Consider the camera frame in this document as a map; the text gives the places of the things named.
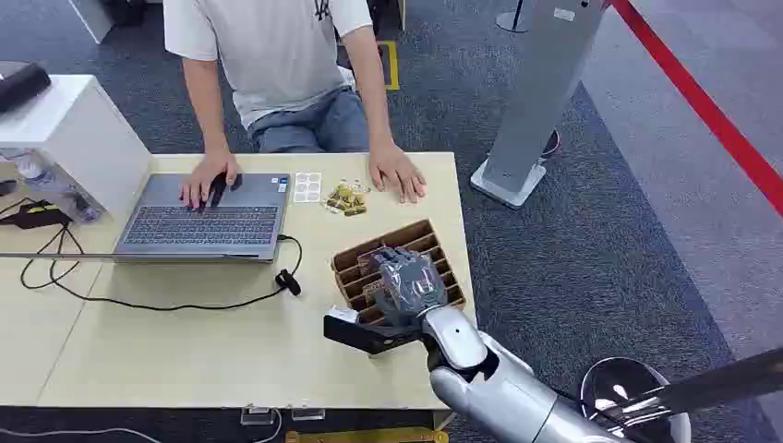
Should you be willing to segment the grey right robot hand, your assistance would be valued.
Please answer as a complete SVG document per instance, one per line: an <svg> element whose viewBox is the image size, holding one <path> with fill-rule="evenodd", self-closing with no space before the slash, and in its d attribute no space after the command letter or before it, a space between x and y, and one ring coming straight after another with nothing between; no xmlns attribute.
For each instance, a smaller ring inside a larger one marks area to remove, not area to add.
<svg viewBox="0 0 783 443"><path fill-rule="evenodd" d="M411 326L428 310L448 304L446 286L428 254L382 247L359 262L379 274L366 288L383 315L382 326Z"/></svg>

